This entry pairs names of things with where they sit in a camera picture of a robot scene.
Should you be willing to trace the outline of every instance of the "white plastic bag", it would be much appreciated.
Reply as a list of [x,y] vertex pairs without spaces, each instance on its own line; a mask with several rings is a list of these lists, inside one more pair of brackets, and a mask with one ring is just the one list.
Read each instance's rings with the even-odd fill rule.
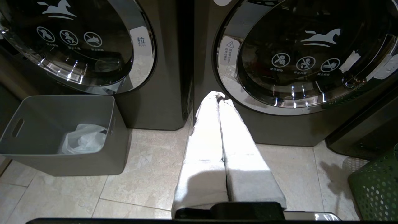
[[95,124],[79,124],[76,131],[67,133],[62,145],[62,152],[66,155],[95,153],[102,149],[107,131]]

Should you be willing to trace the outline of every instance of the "floor tile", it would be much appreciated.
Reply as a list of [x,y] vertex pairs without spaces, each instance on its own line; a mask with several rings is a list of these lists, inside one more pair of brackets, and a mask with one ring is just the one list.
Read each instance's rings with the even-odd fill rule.
[[355,167],[358,163],[347,163],[349,157],[332,152],[324,141],[314,147],[314,152],[325,212],[332,212],[342,220],[359,220],[347,181],[359,168]]
[[134,129],[126,168],[108,177],[101,198],[171,210],[189,124],[177,131]]
[[312,147],[257,144],[291,211],[323,211]]
[[0,183],[0,224],[5,224],[26,187]]
[[100,199],[93,218],[151,218],[170,219],[171,212]]
[[38,171],[7,224],[39,217],[89,218],[107,176],[53,177]]
[[37,170],[13,160],[0,177],[0,183],[29,186]]

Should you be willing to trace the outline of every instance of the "green laundry basket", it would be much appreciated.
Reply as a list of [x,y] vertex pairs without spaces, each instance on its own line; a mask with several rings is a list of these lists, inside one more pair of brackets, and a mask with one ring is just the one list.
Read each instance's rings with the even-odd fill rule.
[[398,144],[348,177],[363,220],[398,221]]

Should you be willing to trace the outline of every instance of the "black object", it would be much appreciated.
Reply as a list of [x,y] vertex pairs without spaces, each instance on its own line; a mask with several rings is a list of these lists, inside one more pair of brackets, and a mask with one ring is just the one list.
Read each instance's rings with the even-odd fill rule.
[[256,143],[315,146],[397,79],[390,0],[221,2],[195,1],[194,110],[225,93]]
[[209,210],[182,208],[176,211],[176,219],[215,220],[285,220],[283,208],[277,202],[225,202]]
[[336,153],[375,159],[398,142],[398,83],[326,138]]
[[0,53],[41,94],[113,95],[127,127],[176,130],[192,105],[192,6],[0,0],[2,36],[19,51]]

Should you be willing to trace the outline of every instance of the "washing machine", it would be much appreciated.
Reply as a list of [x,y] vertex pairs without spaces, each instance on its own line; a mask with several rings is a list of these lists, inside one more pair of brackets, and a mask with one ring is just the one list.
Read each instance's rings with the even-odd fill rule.
[[398,83],[326,139],[336,153],[374,160],[398,144]]
[[195,111],[231,98],[257,143],[314,146],[396,80],[393,0],[196,0]]
[[2,53],[44,94],[57,88],[113,95],[127,127],[176,130],[192,106],[192,66],[185,58],[193,56],[187,50],[193,40],[181,35],[193,32],[186,6],[179,0],[1,0],[1,35],[17,49]]

